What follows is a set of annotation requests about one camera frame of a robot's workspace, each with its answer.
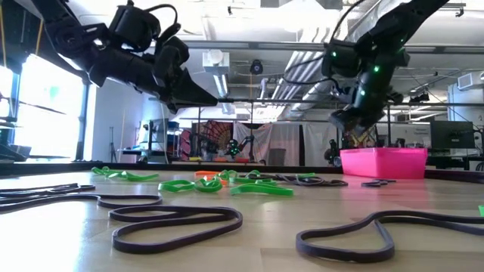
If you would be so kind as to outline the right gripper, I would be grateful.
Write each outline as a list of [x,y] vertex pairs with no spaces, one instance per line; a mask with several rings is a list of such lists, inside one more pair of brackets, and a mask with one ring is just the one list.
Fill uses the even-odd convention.
[[338,104],[339,108],[330,114],[328,121],[343,132],[353,131],[361,136],[383,117],[382,102],[377,102],[364,109],[344,102]]

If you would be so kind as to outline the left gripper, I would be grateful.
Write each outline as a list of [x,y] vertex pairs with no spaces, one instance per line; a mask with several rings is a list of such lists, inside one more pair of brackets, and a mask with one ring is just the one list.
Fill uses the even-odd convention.
[[102,87],[107,79],[159,98],[170,113],[192,107],[214,107],[218,99],[200,87],[185,62],[188,46],[178,37],[165,41],[155,50],[155,62],[125,51],[88,47],[88,78]]

